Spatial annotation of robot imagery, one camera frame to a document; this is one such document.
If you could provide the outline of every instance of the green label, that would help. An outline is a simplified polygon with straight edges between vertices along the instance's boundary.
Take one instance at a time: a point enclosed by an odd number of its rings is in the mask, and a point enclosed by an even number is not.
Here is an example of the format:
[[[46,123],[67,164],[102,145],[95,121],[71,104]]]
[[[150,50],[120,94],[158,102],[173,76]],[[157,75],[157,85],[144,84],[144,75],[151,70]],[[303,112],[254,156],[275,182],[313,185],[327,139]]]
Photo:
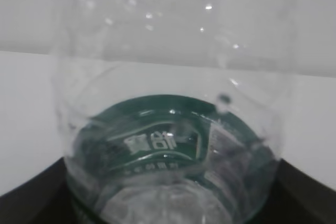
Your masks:
[[[231,211],[237,202],[226,193],[234,198],[242,187],[233,178],[273,160],[233,114],[218,114],[213,104],[175,95],[141,97],[108,108],[80,131],[74,147],[68,180],[82,223],[104,223],[95,215],[122,189],[118,179],[197,164],[206,164],[207,170],[186,177],[213,191]]]

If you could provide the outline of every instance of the white surface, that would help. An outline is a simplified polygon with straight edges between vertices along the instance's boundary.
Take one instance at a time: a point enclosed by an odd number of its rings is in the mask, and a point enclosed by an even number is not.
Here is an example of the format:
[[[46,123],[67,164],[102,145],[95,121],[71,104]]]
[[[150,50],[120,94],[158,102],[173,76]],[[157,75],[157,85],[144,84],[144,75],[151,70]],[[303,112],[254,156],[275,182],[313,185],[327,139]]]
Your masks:
[[[0,0],[0,50],[48,52],[57,0]],[[334,0],[298,1],[299,71],[336,76]]]
[[[51,57],[0,52],[0,195],[61,157],[52,67]]]
[[[53,58],[0,51],[0,195],[61,157],[52,102]],[[297,76],[284,157],[336,190],[336,79]]]

